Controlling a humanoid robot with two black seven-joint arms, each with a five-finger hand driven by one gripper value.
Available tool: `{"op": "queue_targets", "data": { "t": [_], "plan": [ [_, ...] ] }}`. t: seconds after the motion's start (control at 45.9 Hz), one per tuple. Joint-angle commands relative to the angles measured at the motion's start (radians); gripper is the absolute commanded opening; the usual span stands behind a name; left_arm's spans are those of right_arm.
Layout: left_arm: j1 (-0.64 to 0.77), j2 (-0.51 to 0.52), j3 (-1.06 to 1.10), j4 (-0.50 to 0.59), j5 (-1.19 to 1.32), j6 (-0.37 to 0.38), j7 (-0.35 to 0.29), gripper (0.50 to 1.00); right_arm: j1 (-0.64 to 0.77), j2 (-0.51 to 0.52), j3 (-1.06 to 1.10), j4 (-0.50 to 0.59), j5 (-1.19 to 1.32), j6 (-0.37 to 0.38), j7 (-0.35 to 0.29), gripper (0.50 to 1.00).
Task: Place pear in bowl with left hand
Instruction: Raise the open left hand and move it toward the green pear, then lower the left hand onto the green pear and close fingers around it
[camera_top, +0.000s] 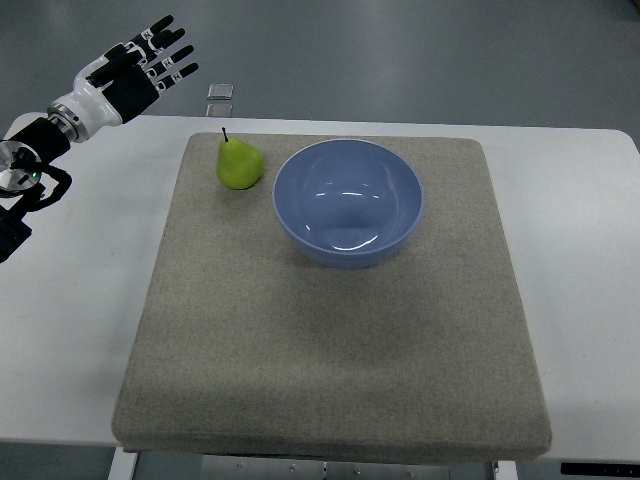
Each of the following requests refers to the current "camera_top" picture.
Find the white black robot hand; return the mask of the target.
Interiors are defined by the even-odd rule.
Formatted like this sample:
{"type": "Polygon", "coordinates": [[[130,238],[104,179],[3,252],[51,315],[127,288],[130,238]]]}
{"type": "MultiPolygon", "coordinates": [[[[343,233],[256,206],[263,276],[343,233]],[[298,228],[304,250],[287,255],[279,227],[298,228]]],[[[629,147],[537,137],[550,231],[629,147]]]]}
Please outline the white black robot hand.
{"type": "Polygon", "coordinates": [[[197,63],[186,62],[192,45],[175,47],[185,30],[172,30],[173,22],[167,15],[83,67],[71,92],[50,105],[47,120],[69,141],[82,143],[103,127],[123,125],[141,115],[198,69],[197,63]]]}

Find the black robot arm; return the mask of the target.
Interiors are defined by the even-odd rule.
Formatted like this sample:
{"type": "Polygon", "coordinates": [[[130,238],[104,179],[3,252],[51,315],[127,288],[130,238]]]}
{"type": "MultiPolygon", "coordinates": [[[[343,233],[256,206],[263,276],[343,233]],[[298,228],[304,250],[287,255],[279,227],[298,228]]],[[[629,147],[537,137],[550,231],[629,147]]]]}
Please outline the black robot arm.
{"type": "Polygon", "coordinates": [[[6,261],[31,236],[24,217],[57,203],[72,177],[52,162],[69,151],[75,132],[64,120],[39,117],[1,141],[1,260],[6,261]]]}

